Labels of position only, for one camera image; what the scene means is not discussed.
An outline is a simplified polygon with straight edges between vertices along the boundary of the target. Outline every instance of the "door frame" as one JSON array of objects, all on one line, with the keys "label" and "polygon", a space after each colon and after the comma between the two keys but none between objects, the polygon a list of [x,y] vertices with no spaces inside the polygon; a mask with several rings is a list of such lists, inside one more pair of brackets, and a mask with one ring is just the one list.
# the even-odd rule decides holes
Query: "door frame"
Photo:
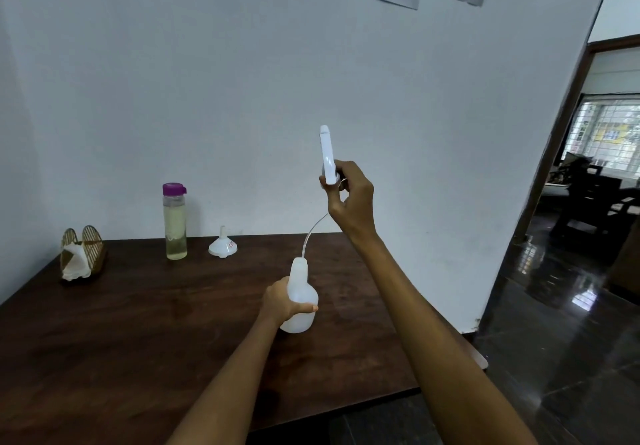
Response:
[{"label": "door frame", "polygon": [[545,188],[545,182],[551,171],[551,167],[554,164],[556,155],[560,150],[564,136],[571,125],[575,110],[579,106],[579,101],[583,96],[582,86],[587,79],[593,58],[597,53],[612,52],[614,50],[623,50],[628,48],[640,47],[640,34],[631,35],[627,37],[619,37],[616,39],[600,40],[597,42],[591,42],[585,45],[582,51],[582,56],[578,62],[578,67],[573,76],[572,83],[569,87],[569,91],[564,99],[564,104],[560,109],[556,123],[551,130],[547,147],[545,148],[540,163],[538,164],[538,171],[531,184],[531,190],[529,192],[529,198],[524,206],[516,229],[513,232],[511,238],[512,245],[521,245],[527,237],[527,229],[533,218],[533,214],[536,212],[536,207],[540,201],[540,196]]}]

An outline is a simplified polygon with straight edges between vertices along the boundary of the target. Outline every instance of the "white wall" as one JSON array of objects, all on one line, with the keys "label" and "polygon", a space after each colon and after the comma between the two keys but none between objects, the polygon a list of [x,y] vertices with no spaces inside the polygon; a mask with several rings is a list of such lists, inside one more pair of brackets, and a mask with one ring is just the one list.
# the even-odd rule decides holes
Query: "white wall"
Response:
[{"label": "white wall", "polygon": [[640,93],[640,48],[597,53],[582,92]]},{"label": "white wall", "polygon": [[162,237],[177,181],[192,236],[306,232],[326,210],[328,124],[376,185],[392,253],[461,331],[599,2],[5,0],[57,231]]},{"label": "white wall", "polygon": [[604,0],[589,42],[640,34],[640,0]]},{"label": "white wall", "polygon": [[0,3],[0,303],[57,252],[44,202],[33,126],[15,77],[2,11]]}]

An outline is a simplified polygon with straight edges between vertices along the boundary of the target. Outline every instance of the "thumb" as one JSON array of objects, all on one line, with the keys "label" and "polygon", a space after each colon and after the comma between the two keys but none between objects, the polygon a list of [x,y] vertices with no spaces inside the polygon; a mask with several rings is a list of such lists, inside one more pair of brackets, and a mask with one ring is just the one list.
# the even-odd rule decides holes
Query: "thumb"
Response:
[{"label": "thumb", "polygon": [[295,304],[294,311],[297,314],[312,314],[318,311],[318,307],[314,304]]},{"label": "thumb", "polygon": [[326,198],[329,201],[329,213],[333,217],[340,212],[343,207],[342,201],[340,200],[340,184],[336,183],[335,185],[327,185],[324,175],[320,176],[320,183],[326,192]]}]

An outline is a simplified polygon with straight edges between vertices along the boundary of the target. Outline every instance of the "yellow liquid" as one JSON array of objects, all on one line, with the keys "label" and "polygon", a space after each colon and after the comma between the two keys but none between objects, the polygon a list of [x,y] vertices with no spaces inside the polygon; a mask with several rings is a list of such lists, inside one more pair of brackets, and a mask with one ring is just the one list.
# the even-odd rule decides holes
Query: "yellow liquid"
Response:
[{"label": "yellow liquid", "polygon": [[176,260],[187,255],[186,225],[185,206],[164,207],[164,237],[167,258]]}]

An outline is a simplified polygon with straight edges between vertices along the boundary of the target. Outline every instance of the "wooden table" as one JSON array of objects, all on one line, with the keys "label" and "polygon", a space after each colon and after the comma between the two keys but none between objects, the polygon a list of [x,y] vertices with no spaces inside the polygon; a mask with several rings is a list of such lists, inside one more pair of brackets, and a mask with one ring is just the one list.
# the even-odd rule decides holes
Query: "wooden table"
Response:
[{"label": "wooden table", "polygon": [[[58,261],[0,307],[0,443],[161,443],[241,342],[262,292],[288,275],[304,235],[108,241],[100,277],[63,287]],[[343,234],[314,234],[309,282],[320,311],[278,332],[252,429],[417,386],[378,291]]]}]

